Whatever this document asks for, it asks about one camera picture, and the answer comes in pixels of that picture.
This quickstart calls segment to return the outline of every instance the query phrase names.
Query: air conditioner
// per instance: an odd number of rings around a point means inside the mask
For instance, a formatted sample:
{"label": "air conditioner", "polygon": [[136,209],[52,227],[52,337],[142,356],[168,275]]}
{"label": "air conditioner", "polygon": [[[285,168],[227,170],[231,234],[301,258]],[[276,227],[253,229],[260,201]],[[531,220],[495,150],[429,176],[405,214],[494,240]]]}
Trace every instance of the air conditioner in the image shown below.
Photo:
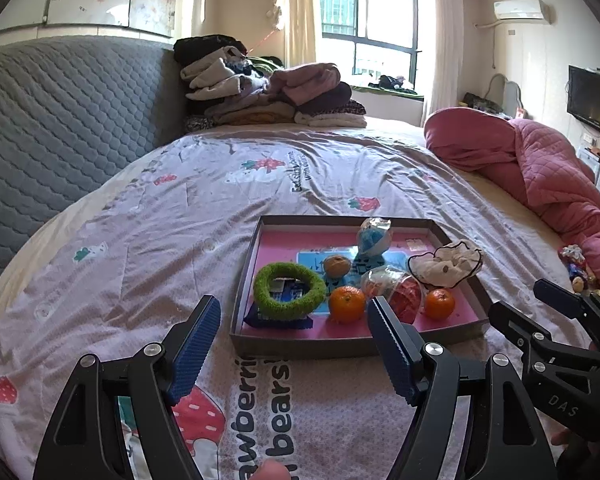
{"label": "air conditioner", "polygon": [[534,23],[551,23],[549,9],[541,0],[509,0],[495,2],[493,11],[498,20],[524,20]]}

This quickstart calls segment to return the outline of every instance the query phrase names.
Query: small round bread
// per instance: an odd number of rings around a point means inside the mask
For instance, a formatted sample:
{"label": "small round bread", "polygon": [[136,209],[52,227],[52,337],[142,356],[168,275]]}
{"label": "small round bread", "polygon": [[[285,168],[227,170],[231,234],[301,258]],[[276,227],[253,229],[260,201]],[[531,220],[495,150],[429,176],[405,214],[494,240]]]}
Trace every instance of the small round bread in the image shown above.
{"label": "small round bread", "polygon": [[584,290],[584,280],[580,276],[576,276],[571,282],[571,286],[573,291],[579,294]]}
{"label": "small round bread", "polygon": [[[309,291],[296,300],[288,302],[274,300],[269,292],[269,283],[276,278],[299,280],[309,287]],[[253,280],[253,299],[259,311],[270,319],[280,321],[302,319],[318,308],[326,296],[327,286],[316,272],[291,262],[265,265]]]}
{"label": "small round bread", "polygon": [[339,280],[351,270],[351,260],[340,254],[333,254],[322,261],[324,273],[332,280]]}

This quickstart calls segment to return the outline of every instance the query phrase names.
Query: power outlet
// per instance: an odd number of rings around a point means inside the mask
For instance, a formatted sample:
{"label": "power outlet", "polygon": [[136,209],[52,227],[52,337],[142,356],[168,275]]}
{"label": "power outlet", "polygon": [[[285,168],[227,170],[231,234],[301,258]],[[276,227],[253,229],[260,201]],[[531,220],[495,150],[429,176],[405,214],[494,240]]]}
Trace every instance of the power outlet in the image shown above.
{"label": "power outlet", "polygon": [[582,134],[582,142],[584,142],[584,144],[588,144],[589,146],[596,145],[596,139],[594,139],[593,135],[591,135],[589,132],[584,132]]}

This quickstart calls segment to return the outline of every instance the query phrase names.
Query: green ring toy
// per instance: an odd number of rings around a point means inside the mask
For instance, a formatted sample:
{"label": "green ring toy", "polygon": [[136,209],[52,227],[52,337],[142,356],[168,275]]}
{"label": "green ring toy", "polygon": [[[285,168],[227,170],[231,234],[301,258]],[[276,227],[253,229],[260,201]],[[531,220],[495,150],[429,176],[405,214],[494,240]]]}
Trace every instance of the green ring toy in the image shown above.
{"label": "green ring toy", "polygon": [[[269,283],[276,278],[293,278],[309,286],[309,292],[289,302],[276,301],[269,293]],[[327,296],[327,286],[311,269],[291,262],[278,262],[262,267],[253,280],[253,299],[265,316],[280,321],[302,319],[312,313]]]}

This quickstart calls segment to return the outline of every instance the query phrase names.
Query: pink blanket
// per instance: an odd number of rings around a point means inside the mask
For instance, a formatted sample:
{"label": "pink blanket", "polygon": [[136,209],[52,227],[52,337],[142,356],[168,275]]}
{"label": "pink blanket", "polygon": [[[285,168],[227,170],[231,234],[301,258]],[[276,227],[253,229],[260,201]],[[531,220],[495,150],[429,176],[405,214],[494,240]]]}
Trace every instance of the pink blanket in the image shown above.
{"label": "pink blanket", "polygon": [[340,83],[340,72],[333,63],[309,63],[271,75],[270,94],[283,92],[296,105],[333,90]]}
{"label": "pink blanket", "polygon": [[600,192],[560,132],[448,108],[424,126],[427,147],[447,164],[478,171],[536,213],[565,244],[578,244],[600,282]]}

